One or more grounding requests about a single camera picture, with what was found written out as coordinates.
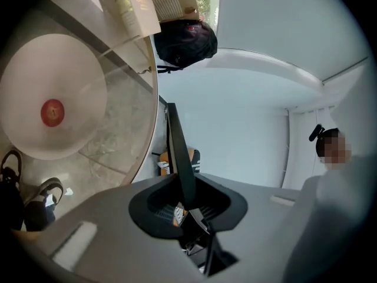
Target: black backpack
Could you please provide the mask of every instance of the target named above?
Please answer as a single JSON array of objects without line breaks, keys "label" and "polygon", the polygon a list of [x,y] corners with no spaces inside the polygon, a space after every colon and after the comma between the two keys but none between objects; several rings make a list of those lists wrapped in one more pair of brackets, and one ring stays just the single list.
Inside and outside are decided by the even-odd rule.
[{"label": "black backpack", "polygon": [[217,38],[210,26],[197,20],[176,20],[161,24],[161,32],[154,35],[160,59],[172,66],[157,66],[159,73],[183,68],[211,58],[217,52]]}]

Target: red center dot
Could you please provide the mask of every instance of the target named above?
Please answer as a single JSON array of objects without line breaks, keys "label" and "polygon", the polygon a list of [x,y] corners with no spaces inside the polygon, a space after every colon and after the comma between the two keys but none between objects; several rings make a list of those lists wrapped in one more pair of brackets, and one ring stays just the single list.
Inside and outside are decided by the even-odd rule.
[{"label": "red center dot", "polygon": [[64,106],[54,98],[47,100],[41,109],[41,118],[47,127],[56,127],[64,119]]}]

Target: black strap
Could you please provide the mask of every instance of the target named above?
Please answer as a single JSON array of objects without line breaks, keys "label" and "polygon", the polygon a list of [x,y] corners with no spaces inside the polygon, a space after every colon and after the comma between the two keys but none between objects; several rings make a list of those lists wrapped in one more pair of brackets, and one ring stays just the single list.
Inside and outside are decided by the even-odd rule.
[{"label": "black strap", "polygon": [[158,65],[157,68],[162,68],[162,70],[157,70],[158,73],[170,73],[170,71],[183,70],[183,67],[172,67],[164,65]]}]

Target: sneaker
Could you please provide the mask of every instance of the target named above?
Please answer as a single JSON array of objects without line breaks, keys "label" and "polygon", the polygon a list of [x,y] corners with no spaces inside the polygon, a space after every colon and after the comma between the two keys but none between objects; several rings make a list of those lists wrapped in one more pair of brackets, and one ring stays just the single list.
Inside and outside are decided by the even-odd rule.
[{"label": "sneaker", "polygon": [[38,190],[25,201],[25,207],[32,201],[44,202],[45,206],[57,205],[63,196],[64,188],[56,177],[46,180]]},{"label": "sneaker", "polygon": [[10,150],[2,159],[0,167],[0,180],[13,183],[19,190],[22,176],[22,156],[17,149]]}]

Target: black hair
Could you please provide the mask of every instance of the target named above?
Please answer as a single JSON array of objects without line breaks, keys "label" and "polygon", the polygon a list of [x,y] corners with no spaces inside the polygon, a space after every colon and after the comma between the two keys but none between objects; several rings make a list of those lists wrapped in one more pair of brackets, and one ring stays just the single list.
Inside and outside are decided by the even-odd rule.
[{"label": "black hair", "polygon": [[331,137],[338,137],[339,136],[339,129],[329,129],[325,130],[325,128],[322,127],[322,125],[318,124],[312,134],[309,136],[309,140],[312,142],[314,139],[317,138],[316,143],[316,152],[319,157],[325,156],[325,143],[327,138]]}]

